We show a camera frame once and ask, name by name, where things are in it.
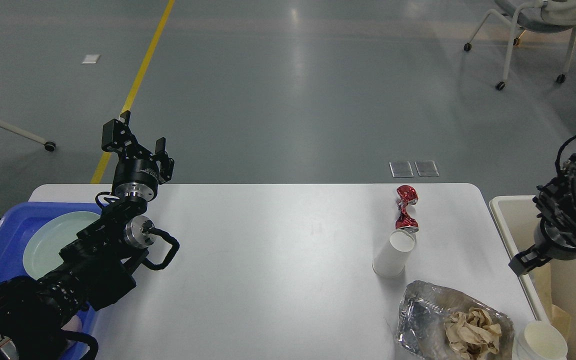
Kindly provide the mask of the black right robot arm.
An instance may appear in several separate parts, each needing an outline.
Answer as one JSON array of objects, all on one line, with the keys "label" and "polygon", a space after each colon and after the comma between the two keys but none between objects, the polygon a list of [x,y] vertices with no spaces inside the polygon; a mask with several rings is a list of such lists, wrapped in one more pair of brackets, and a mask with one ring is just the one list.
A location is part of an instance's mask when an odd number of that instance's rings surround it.
[{"label": "black right robot arm", "polygon": [[510,258],[509,268],[523,276],[551,260],[576,259],[576,153],[562,162],[564,150],[576,135],[569,137],[555,158],[555,176],[537,186],[532,201],[538,209],[539,223],[534,230],[534,244]]}]

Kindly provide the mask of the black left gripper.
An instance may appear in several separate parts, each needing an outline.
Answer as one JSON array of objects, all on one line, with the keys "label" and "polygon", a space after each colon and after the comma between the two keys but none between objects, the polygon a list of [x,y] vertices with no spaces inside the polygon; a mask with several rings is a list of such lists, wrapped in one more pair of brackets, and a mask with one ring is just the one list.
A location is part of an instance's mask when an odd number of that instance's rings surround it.
[{"label": "black left gripper", "polygon": [[112,195],[133,196],[150,202],[158,196],[158,187],[172,179],[175,160],[166,151],[165,137],[156,141],[154,155],[130,158],[141,154],[137,137],[130,129],[130,118],[131,111],[123,111],[118,118],[103,125],[101,150],[118,155]]}]

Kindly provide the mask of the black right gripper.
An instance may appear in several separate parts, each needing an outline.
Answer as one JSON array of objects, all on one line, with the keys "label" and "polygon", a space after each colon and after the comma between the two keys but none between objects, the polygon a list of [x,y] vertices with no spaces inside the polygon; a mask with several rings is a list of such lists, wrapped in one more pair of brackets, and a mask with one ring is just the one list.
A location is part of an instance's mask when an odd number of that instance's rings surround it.
[{"label": "black right gripper", "polygon": [[549,258],[576,260],[576,247],[567,243],[567,237],[558,228],[541,219],[534,230],[534,244],[513,256],[508,267],[519,277],[548,264]]}]

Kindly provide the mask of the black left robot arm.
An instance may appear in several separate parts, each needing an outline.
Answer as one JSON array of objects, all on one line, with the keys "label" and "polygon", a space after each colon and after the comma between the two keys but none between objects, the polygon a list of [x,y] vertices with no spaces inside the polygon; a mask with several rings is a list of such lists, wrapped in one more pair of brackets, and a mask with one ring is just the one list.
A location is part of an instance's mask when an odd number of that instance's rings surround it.
[{"label": "black left robot arm", "polygon": [[0,360],[57,360],[69,342],[87,346],[84,360],[98,355],[92,335],[66,330],[80,311],[114,305],[136,287],[140,265],[165,269],[179,242],[146,217],[158,187],[171,180],[174,160],[160,137],[151,152],[130,130],[131,112],[103,126],[102,150],[116,153],[112,188],[97,202],[100,218],[59,251],[62,264],[33,279],[15,276],[0,282]]}]

